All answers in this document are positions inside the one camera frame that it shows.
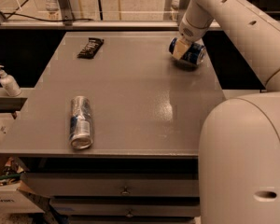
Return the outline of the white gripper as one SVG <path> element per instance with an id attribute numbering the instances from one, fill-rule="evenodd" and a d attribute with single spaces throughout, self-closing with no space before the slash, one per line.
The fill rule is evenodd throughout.
<path id="1" fill-rule="evenodd" d="M 189 50 L 191 44 L 200 40 L 209 29 L 213 17 L 194 0 L 190 0 L 188 8 L 179 24 L 181 37 L 175 39 L 173 57 L 180 60 Z"/>

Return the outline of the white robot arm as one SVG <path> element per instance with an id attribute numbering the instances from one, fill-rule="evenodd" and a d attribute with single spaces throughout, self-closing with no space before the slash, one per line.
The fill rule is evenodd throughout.
<path id="1" fill-rule="evenodd" d="M 280 224 L 280 22 L 246 0 L 190 0 L 173 55 L 216 21 L 264 89 L 230 98 L 199 143 L 201 224 Z"/>

